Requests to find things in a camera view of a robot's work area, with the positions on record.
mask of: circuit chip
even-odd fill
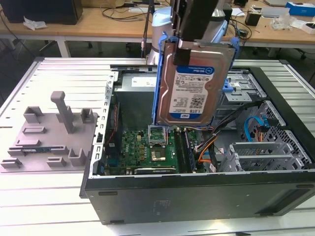
[[[151,160],[152,161],[166,161],[166,151],[163,147],[151,148]]]

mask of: blue box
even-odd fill
[[[290,8],[290,15],[295,16],[315,16],[315,5],[312,3],[303,3],[301,5],[288,2],[285,7]]]

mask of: desk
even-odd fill
[[[266,6],[260,1],[249,0],[244,8],[247,11],[252,5]],[[115,17],[125,17],[137,13],[114,13]],[[297,17],[309,21],[311,17]],[[237,17],[244,22],[245,17]],[[252,29],[252,36],[245,46],[251,47],[275,47],[275,48],[315,48],[315,35],[307,34],[301,29],[272,30],[269,27],[271,19],[261,18],[257,27]],[[62,57],[70,57],[67,41],[96,41],[96,42],[141,42],[145,21],[119,22],[102,16],[99,8],[84,8],[83,16],[74,25],[47,24],[48,28],[32,31],[23,24],[11,24],[7,20],[9,28],[20,39],[55,40],[58,43]],[[234,36],[234,29],[230,26],[223,42],[230,41]],[[152,27],[149,24],[148,42],[151,42]],[[0,38],[14,39],[2,22],[0,22]]]
[[[113,17],[126,17],[139,13],[117,13]],[[45,29],[31,30],[22,23],[12,24],[5,18],[8,27],[19,39],[55,40],[62,57],[70,57],[67,41],[126,42],[140,43],[145,25],[142,21],[120,22],[103,17],[100,8],[84,8],[82,17],[76,25],[47,24]],[[151,42],[152,27],[149,23],[148,40]],[[15,39],[0,21],[0,38]]]
[[[295,2],[307,2],[307,0],[297,0]],[[257,7],[266,7],[265,3],[258,0],[249,0],[246,6],[242,9],[245,14],[253,5]],[[299,20],[312,21],[312,17],[293,16]],[[241,23],[245,23],[246,16],[232,17]],[[308,34],[301,29],[292,28],[292,30],[273,30],[270,28],[271,19],[260,17],[256,27],[249,26],[252,30],[252,36],[246,41],[245,46],[249,47],[275,47],[275,48],[315,48],[315,35]],[[239,29],[247,29],[245,26],[238,24]],[[223,38],[227,42],[235,35],[234,28],[229,26],[226,36]]]
[[[66,105],[73,112],[93,107],[98,112],[104,96],[102,74],[110,64],[145,64],[142,59],[50,59],[34,62],[17,87],[0,108],[0,159],[7,157],[7,149],[15,140],[25,118],[27,106],[40,105],[43,112],[55,112],[43,82],[51,83],[51,90],[66,90]],[[234,66],[257,66],[268,76],[297,114],[304,117],[309,129],[315,132],[315,91],[289,65],[277,60],[236,60]],[[90,80],[94,88],[80,89]],[[161,222],[147,224],[108,225],[100,223],[88,199],[79,198],[83,173],[0,174],[0,235],[1,236],[178,236],[178,235],[251,235],[313,236],[315,228],[315,197],[281,217]]]

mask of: hard drive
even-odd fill
[[[156,123],[208,125],[231,66],[235,49],[228,45],[193,46],[188,66],[174,65],[176,44],[166,43]]]

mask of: open computer tower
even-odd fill
[[[211,127],[152,125],[156,68],[111,69],[82,184],[102,224],[280,216],[315,194],[315,139],[260,68],[229,71],[211,126],[256,104],[220,131],[204,162],[196,149]],[[146,86],[133,86],[142,77]]]

